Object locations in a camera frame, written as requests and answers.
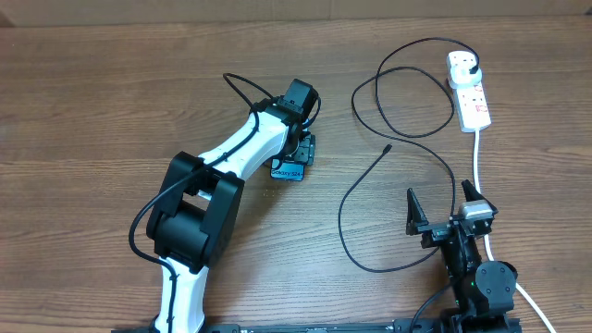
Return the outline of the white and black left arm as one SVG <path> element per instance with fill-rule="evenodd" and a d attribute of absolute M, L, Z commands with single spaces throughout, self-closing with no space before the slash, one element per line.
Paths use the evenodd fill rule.
<path fill-rule="evenodd" d="M 303 180 L 314 162 L 309 128 L 320 105 L 314 87 L 295 79 L 285 94 L 248 103 L 245 124 L 216 148 L 171 160 L 144 210 L 146 235 L 163 271 L 161 309 L 148 331 L 201 331 L 208 272 L 228 246 L 246 180 L 263 165 L 272 179 Z"/>

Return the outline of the black Samsung Galaxy smartphone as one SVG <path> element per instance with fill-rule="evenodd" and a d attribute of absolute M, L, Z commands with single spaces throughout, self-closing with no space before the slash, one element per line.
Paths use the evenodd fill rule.
<path fill-rule="evenodd" d="M 304 165 L 280 162 L 278 159 L 273 159 L 270 176 L 272 179 L 302 181 L 304 178 Z"/>

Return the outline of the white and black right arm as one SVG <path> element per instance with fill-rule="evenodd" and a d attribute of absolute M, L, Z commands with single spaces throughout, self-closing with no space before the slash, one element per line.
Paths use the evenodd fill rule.
<path fill-rule="evenodd" d="M 417 310 L 404 327 L 410 332 L 500 332 L 518 333 L 518 319 L 508 317 L 514 309 L 518 273 L 504 261 L 483 261 L 476 240 L 486 236 L 498 209 L 469 181 L 462 182 L 466 202 L 448 222 L 431 224 L 412 189 L 407 190 L 406 233 L 422 237 L 425 248 L 442 252 L 450 282 Z M 425 308 L 447 290 L 452 290 L 454 308 L 443 310 L 439 318 L 420 318 Z"/>

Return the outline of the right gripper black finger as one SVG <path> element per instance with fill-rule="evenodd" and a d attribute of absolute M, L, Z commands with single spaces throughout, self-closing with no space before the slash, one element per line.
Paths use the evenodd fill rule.
<path fill-rule="evenodd" d="M 407 190 L 406 197 L 408 206 L 406 234 L 417 235 L 426 229 L 429 222 L 412 188 Z"/>
<path fill-rule="evenodd" d="M 464 180 L 461 185 L 466 202 L 481 201 L 485 199 L 470 180 Z"/>

